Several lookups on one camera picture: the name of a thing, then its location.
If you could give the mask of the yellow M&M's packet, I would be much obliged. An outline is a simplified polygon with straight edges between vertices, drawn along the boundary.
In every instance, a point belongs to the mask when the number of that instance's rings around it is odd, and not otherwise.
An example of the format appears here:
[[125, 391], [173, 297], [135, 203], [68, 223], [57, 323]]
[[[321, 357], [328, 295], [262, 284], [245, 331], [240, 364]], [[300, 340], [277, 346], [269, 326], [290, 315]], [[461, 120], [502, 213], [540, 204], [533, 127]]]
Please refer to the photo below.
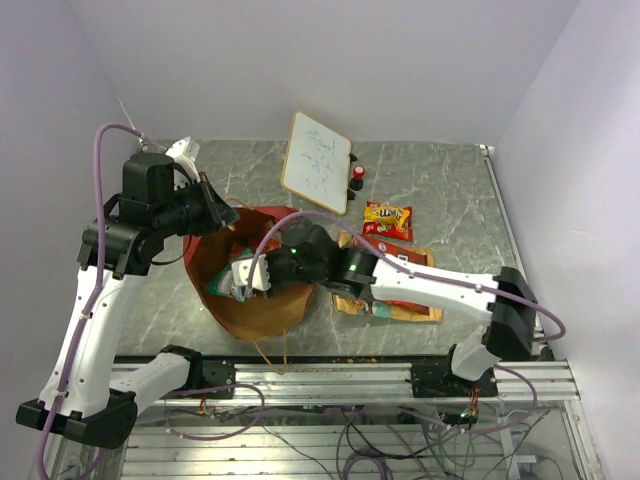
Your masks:
[[364, 209], [364, 221], [403, 228], [410, 214], [408, 208], [390, 205], [367, 206]]

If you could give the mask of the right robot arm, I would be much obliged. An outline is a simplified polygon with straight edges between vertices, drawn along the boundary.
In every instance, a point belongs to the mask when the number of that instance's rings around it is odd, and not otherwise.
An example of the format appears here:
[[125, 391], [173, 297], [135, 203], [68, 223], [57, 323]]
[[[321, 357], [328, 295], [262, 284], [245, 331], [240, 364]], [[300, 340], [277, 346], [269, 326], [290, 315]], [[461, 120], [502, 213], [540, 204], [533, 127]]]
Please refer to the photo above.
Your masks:
[[531, 356], [536, 299], [511, 267], [496, 275], [438, 269], [383, 253], [365, 240], [339, 245], [323, 227], [298, 224], [283, 232], [281, 247], [261, 255], [258, 270], [271, 289], [314, 284], [349, 299], [409, 303], [476, 322], [440, 373], [442, 387], [455, 396], [500, 361]]

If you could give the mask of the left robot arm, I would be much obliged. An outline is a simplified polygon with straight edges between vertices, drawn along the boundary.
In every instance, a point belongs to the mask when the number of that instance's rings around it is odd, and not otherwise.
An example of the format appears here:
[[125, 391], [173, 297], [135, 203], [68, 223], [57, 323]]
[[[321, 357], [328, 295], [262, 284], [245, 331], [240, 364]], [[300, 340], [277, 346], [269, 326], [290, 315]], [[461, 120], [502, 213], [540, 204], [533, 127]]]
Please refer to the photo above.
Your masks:
[[149, 363], [111, 376], [136, 291], [166, 239], [194, 239], [230, 226], [238, 213], [214, 191], [194, 159], [137, 153], [123, 165], [122, 190], [101, 205], [83, 232], [78, 286], [69, 327], [45, 387], [19, 405], [18, 424], [83, 445], [116, 449], [138, 415], [175, 390], [203, 387], [199, 352], [169, 345]]

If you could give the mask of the gold crispy snack bag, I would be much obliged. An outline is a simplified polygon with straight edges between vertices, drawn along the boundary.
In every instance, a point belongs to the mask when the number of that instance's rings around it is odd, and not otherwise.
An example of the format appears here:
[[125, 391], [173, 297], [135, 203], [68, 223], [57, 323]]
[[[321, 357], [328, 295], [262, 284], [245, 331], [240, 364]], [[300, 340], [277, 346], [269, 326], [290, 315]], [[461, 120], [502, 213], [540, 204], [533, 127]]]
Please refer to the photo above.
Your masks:
[[[430, 248], [405, 248], [371, 236], [365, 236], [365, 239], [382, 253], [391, 254], [400, 260], [429, 267], [436, 266], [435, 257]], [[388, 318], [413, 323], [439, 323], [443, 320], [441, 309], [408, 302], [353, 300], [333, 294], [332, 304], [336, 312], [354, 316]]]

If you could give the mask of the red KitKat packet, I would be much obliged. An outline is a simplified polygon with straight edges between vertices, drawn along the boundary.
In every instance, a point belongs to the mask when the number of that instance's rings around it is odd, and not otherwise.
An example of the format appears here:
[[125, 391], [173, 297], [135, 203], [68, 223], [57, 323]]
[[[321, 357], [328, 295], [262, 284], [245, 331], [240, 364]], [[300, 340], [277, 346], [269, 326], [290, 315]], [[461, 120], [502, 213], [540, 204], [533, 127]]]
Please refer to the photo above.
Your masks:
[[[378, 205], [389, 205], [389, 204], [381, 204], [373, 201], [368, 201], [366, 207], [378, 206]], [[412, 228], [413, 208], [410, 206], [405, 206], [402, 208], [408, 208], [409, 211], [411, 212], [410, 217], [405, 223], [405, 226], [403, 228], [396, 228], [391, 225], [381, 225], [376, 222], [365, 222], [364, 212], [363, 212], [362, 234], [363, 235], [380, 235], [380, 236], [395, 239], [395, 240], [412, 242], [413, 241], [413, 228]]]

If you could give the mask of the teal snack packet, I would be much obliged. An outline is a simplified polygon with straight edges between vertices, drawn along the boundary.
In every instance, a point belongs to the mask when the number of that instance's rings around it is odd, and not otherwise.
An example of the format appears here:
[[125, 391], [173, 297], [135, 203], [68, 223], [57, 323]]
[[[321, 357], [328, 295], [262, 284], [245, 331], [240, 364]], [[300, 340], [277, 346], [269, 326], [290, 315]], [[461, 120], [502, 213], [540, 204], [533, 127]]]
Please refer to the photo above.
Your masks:
[[246, 300], [244, 288], [234, 283], [233, 271], [230, 264], [226, 265], [207, 284], [206, 291], [215, 296], [231, 298], [238, 302]]

